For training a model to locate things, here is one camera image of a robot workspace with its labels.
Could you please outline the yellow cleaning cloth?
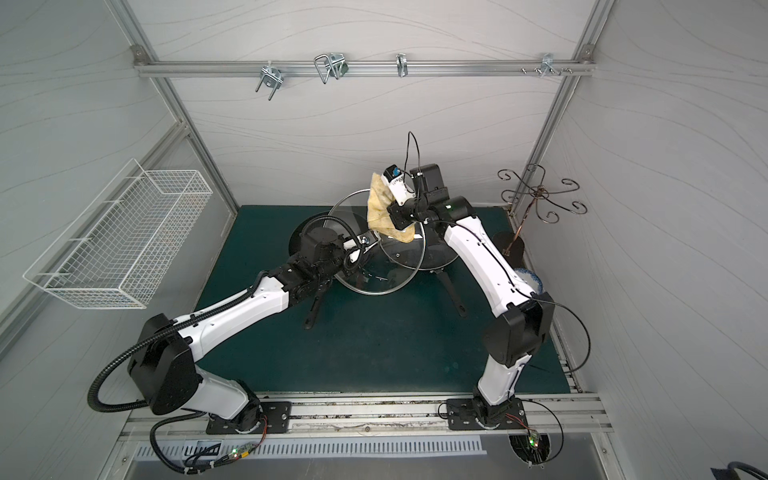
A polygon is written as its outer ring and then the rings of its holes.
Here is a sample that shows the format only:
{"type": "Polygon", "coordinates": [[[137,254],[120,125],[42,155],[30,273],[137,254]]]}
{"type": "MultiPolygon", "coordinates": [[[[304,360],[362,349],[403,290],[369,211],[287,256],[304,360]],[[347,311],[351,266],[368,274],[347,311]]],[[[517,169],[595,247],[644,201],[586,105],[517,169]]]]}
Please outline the yellow cleaning cloth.
{"type": "Polygon", "coordinates": [[[415,239],[415,227],[409,225],[398,230],[388,212],[388,207],[397,202],[389,186],[381,175],[372,174],[367,200],[367,225],[374,232],[392,238],[401,243],[410,243],[415,239]]]}

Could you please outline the glass pot lid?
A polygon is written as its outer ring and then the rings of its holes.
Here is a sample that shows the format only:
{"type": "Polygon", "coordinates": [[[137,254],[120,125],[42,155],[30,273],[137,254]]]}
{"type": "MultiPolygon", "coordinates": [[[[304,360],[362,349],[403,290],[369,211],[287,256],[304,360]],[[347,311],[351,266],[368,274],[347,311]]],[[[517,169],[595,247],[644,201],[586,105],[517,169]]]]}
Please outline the glass pot lid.
{"type": "MultiPolygon", "coordinates": [[[[323,226],[351,236],[352,239],[371,230],[367,225],[368,196],[368,189],[354,191],[338,201],[329,211],[330,216],[345,222],[350,227],[349,230],[331,220],[325,220],[323,226]]],[[[414,227],[415,232],[424,233],[421,225],[414,224],[414,227]]],[[[386,236],[378,236],[379,244],[359,263],[356,273],[346,277],[335,275],[335,279],[349,290],[363,295],[382,296],[402,289],[415,277],[417,272],[401,267],[387,257],[381,248],[381,241],[386,236]]]]}
{"type": "Polygon", "coordinates": [[[385,237],[381,248],[390,260],[411,270],[440,270],[458,258],[433,229],[427,229],[425,233],[416,231],[414,239],[408,243],[385,237]]]}

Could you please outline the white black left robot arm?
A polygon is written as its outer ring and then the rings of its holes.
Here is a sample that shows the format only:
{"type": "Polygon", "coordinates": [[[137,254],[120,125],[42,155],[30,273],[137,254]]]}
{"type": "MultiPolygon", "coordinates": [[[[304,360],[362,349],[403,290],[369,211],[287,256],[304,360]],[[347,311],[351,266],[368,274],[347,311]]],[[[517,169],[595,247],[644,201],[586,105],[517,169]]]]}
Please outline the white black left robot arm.
{"type": "Polygon", "coordinates": [[[169,319],[148,320],[143,345],[130,356],[128,373],[155,415],[192,411],[250,429],[260,420],[258,397],[243,383],[200,367],[225,341],[257,322],[326,291],[336,274],[351,272],[366,246],[359,234],[345,236],[314,227],[299,237],[298,251],[253,284],[216,304],[169,319]]]}

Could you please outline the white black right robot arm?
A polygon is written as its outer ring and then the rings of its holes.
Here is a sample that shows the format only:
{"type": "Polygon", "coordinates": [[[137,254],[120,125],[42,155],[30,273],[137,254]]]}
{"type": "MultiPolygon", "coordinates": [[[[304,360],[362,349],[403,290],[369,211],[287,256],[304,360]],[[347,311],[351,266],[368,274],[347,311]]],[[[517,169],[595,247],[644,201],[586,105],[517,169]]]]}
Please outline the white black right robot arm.
{"type": "Polygon", "coordinates": [[[433,229],[463,261],[489,303],[494,319],[483,333],[488,358],[472,410],[479,425],[495,428],[516,409],[515,387],[549,334],[553,299],[516,274],[469,201],[449,194],[438,165],[410,171],[391,165],[383,182],[394,196],[387,206],[394,226],[402,230],[420,223],[433,229]]]}

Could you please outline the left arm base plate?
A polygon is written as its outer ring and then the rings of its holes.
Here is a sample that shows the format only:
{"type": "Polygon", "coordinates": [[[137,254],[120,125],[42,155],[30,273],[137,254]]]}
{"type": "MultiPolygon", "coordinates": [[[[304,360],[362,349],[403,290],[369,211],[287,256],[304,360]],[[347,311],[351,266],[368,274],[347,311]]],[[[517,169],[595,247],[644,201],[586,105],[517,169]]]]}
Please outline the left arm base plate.
{"type": "Polygon", "coordinates": [[[262,401],[248,404],[231,420],[212,415],[206,426],[209,435],[284,434],[288,431],[292,404],[288,401],[262,401]]]}

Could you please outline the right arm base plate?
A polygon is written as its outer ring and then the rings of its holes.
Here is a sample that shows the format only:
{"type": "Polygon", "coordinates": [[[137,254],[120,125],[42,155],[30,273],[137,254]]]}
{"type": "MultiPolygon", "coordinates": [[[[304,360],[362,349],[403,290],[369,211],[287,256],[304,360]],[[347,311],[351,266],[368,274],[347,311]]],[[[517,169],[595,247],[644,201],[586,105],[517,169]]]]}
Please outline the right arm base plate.
{"type": "Polygon", "coordinates": [[[528,425],[522,401],[511,397],[499,405],[488,405],[481,396],[453,398],[445,402],[451,431],[525,431],[528,425]]]}

